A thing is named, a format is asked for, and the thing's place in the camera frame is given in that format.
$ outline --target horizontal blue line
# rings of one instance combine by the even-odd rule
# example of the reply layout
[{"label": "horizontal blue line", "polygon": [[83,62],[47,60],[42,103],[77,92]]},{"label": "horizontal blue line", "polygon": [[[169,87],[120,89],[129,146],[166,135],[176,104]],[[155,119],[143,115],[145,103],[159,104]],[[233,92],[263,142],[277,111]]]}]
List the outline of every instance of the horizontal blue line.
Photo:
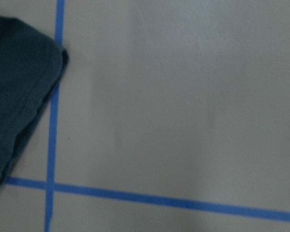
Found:
[{"label": "horizontal blue line", "polygon": [[22,178],[15,178],[15,177],[9,177],[7,179],[7,184],[10,185],[16,185],[16,186],[22,186],[32,189],[45,189],[46,188],[46,182],[44,181],[38,181],[38,180],[29,180],[29,179],[22,179]]},{"label": "horizontal blue line", "polygon": [[[46,189],[46,182],[10,177],[8,184],[35,189]],[[89,188],[67,184],[56,184],[54,190],[70,194],[84,195],[90,197],[101,197],[106,199],[121,200],[136,203],[154,204],[168,207],[184,208],[190,210],[206,211],[219,214],[229,214],[250,218],[270,219],[290,222],[290,212],[266,210],[245,206],[234,206],[201,201],[191,201],[178,198],[161,197],[146,194],[129,193],[123,191],[106,190],[100,188]]]}]

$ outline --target cloth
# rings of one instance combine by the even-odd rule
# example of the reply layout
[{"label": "cloth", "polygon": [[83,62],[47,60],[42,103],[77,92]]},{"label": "cloth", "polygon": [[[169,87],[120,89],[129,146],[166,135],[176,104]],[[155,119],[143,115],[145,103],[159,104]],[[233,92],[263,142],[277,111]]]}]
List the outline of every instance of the cloth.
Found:
[{"label": "cloth", "polygon": [[23,152],[68,63],[67,51],[0,16],[0,184]]}]

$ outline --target gray surface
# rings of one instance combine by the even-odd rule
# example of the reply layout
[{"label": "gray surface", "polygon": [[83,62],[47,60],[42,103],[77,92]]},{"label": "gray surface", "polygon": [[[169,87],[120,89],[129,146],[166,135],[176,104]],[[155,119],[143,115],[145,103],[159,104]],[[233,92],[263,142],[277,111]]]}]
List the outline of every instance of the gray surface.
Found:
[{"label": "gray surface", "polygon": [[[55,7],[0,14],[53,36]],[[290,0],[67,0],[63,44],[56,182],[290,211]],[[45,180],[48,121],[13,176]],[[42,231],[44,195],[2,189],[0,232]],[[290,223],[55,193],[55,232],[218,230]]]}]

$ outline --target blue tape strip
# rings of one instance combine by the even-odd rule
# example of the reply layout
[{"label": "blue tape strip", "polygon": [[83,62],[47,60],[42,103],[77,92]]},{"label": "blue tape strip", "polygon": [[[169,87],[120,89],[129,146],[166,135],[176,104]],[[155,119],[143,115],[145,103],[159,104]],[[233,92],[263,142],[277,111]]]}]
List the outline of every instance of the blue tape strip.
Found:
[{"label": "blue tape strip", "polygon": [[38,180],[29,180],[22,178],[9,177],[6,181],[7,184],[22,186],[32,189],[46,189],[46,182]]},{"label": "blue tape strip", "polygon": [[265,210],[251,207],[240,207],[228,204],[218,204],[200,201],[183,200],[177,198],[160,197],[153,195],[135,194],[122,191],[88,188],[66,184],[55,184],[55,191],[94,196],[129,202],[163,205],[191,210],[207,211],[212,213],[231,214],[251,218],[263,218],[290,222],[290,213],[284,211]]},{"label": "blue tape strip", "polygon": [[[57,0],[55,40],[62,42],[64,19],[64,0]],[[45,219],[44,231],[50,231],[50,224],[53,217],[54,183],[55,183],[55,162],[56,162],[56,136],[58,118],[59,87],[56,89],[51,100],[49,137],[48,137],[48,157],[47,157],[47,183],[45,199]]]}]

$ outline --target vertical blue line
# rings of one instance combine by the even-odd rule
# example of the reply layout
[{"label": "vertical blue line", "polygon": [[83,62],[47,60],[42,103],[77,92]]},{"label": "vertical blue line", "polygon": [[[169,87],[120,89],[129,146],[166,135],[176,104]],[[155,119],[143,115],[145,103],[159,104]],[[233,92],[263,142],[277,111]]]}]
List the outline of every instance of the vertical blue line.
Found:
[{"label": "vertical blue line", "polygon": [[[58,43],[62,43],[63,15],[64,15],[64,0],[57,0],[55,40]],[[50,105],[45,219],[44,219],[45,232],[50,231],[51,220],[53,217],[58,101],[59,101],[59,87],[55,91],[55,94],[51,100],[51,105]]]}]

